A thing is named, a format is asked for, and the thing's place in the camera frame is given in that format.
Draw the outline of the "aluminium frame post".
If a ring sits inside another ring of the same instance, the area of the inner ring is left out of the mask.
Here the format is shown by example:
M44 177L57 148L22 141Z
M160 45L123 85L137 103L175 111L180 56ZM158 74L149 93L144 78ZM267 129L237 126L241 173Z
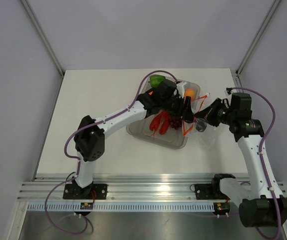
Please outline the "aluminium frame post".
M65 76L65 70L63 69L58 57L56 56L56 53L54 52L30 2L28 0L19 0L19 3L21 4L24 12L26 13L51 62L55 66L60 78L63 79Z
M257 29L248 49L246 50L241 63L239 64L238 68L236 69L236 76L238 78L241 77L243 70L245 69L247 63L251 59L253 53L255 52L257 46L259 45L262 37L264 36L266 30L268 29L271 21L273 20L275 14L277 13L282 0L273 0L272 4L270 5L267 13L265 14L259 28Z

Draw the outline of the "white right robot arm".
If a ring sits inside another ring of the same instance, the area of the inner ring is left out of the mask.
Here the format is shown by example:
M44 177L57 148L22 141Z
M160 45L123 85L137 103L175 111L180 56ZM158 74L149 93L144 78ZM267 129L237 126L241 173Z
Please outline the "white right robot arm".
M215 198L226 195L237 207L244 227L281 227L287 220L287 197L272 172L265 149L265 132L259 120L252 118L252 99L247 93L233 93L230 105L217 98L195 113L197 120L213 127L225 124L233 134L246 164L250 190L232 174L215 174L210 192Z

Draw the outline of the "green bell pepper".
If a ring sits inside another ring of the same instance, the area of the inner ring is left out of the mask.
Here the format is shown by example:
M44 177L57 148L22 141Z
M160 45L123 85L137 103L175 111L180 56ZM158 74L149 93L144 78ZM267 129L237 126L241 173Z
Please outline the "green bell pepper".
M153 74L149 77L149 83L152 88L156 88L161 82L166 79L164 75Z

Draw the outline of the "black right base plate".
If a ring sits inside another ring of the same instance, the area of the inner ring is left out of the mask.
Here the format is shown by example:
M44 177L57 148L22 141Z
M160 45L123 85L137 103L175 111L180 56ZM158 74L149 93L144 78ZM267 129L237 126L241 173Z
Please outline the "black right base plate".
M227 197L217 191L210 183L195 184L194 192L197 200L225 200Z

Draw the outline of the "aluminium mounting rail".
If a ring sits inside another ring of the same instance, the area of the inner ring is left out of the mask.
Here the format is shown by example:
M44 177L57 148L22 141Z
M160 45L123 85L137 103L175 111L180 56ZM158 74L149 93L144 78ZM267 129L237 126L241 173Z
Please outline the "aluminium mounting rail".
M63 199L67 178L65 173L37 174L31 181L21 184L18 202L50 201ZM107 184L107 202L195 202L194 184L207 184L214 177L212 173L186 174L103 174L95 173L96 184Z

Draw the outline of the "clear grey plastic tray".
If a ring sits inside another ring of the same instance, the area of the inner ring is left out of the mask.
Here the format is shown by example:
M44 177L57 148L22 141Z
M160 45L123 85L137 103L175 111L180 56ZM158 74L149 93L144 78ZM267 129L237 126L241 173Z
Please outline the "clear grey plastic tray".
M196 95L195 98L200 97L200 87L196 83L189 82L189 81L183 81L179 80L180 82L188 82L189 88L192 88L195 90ZM195 105L192 105L191 103L191 109L193 112ZM143 120L138 120L133 123L130 123L126 126L126 131L128 134L132 135L133 137L136 137L140 140L150 142L153 144L157 144L160 146L164 146L171 149L181 149L186 145L188 137L184 137L182 133L182 127L175 130L169 126L167 132L164 135L160 135L158 132L155 134L155 138L151 136L153 133L149 129L149 125L154 117L156 117L159 113L155 115L151 115L148 118L145 118Z

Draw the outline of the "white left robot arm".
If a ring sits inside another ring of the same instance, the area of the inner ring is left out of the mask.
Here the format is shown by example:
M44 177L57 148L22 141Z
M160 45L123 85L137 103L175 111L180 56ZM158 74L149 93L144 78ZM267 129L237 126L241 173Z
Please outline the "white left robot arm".
M65 200L106 199L107 185L94 183L94 162L104 154L108 137L126 126L139 138L174 148L183 145L194 126L198 89L189 82L167 78L149 82L150 88L137 93L129 106L102 118L82 118L70 137L75 143L78 165L75 175L65 182Z

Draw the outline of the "red plastic lobster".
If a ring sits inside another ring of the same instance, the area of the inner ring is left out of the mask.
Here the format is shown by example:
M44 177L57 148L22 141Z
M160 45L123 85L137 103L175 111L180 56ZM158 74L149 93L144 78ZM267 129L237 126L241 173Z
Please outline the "red plastic lobster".
M170 114L167 111L160 112L150 122L149 130L152 131L151 137L155 138L156 133L164 135L170 126Z

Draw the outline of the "peach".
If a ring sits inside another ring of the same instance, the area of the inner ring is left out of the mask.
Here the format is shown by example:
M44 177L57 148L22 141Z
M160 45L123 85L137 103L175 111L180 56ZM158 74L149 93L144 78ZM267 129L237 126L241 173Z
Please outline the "peach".
M196 91L193 88L187 88L184 91L184 97L190 97L191 100L194 100L196 97Z

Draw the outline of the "left aluminium frame post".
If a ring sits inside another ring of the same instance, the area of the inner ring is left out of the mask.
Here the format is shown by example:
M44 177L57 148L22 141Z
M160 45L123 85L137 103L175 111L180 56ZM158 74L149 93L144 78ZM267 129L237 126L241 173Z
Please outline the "left aluminium frame post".
M65 76L65 70L63 69L58 57L56 56L56 53L54 52L30 2L28 0L19 0L19 3L21 4L24 12L26 13L51 62L55 66L60 78L63 79Z

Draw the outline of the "clear zip top bag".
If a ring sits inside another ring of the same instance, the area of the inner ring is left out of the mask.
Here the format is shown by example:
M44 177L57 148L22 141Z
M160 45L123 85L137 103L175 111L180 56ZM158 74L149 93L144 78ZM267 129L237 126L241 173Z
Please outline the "clear zip top bag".
M192 109L193 113L205 110L214 100L215 99L209 92L200 97L196 97L191 101L191 105L195 105ZM206 150L210 150L215 146L215 143L218 141L219 136L222 135L223 131L223 126L220 125L215 127L198 118L195 118L193 123L182 122L183 136L188 137L189 139L196 137L197 142Z

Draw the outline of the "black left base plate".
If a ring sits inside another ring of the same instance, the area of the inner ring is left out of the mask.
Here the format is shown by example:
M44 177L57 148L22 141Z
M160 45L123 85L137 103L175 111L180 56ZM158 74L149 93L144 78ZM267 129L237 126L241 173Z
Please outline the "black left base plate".
M64 200L106 200L107 192L107 184L94 183L85 188L74 184L66 184L62 198Z

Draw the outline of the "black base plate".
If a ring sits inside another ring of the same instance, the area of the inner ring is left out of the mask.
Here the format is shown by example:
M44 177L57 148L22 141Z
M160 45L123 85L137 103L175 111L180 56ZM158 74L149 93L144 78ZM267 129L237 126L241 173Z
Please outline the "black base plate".
M85 188L74 184L66 184L62 198L64 200L106 200L107 192L107 184L94 183Z
M217 191L210 183L195 184L194 192L197 200L225 200L227 197Z

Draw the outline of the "right aluminium frame post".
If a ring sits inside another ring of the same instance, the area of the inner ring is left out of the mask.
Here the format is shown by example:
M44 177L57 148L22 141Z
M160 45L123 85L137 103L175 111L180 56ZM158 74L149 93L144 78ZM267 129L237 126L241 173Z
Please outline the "right aluminium frame post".
M247 63L251 59L253 53L255 52L257 46L259 45L262 37L264 36L266 30L268 29L271 21L273 20L275 14L277 13L282 0L273 0L272 4L270 5L267 13L265 14L259 28L257 29L248 49L246 50L241 63L239 64L238 68L236 69L236 76L238 78L241 77L243 70L245 69Z

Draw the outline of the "purple grape bunch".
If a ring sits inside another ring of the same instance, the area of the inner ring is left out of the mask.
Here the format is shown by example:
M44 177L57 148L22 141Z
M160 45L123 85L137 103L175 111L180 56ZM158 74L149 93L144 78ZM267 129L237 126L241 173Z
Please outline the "purple grape bunch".
M169 126L175 130L178 130L182 127L183 121L179 118L169 118Z

